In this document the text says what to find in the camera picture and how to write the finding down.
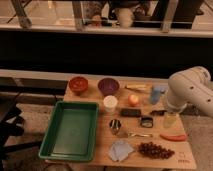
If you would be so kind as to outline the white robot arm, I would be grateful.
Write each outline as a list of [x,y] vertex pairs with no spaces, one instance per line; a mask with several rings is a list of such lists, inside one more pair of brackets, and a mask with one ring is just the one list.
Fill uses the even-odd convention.
[[188,103],[207,116],[213,117],[213,90],[209,88],[211,75],[201,66],[192,67],[172,74],[168,79],[162,103],[166,114],[163,127],[170,128]]

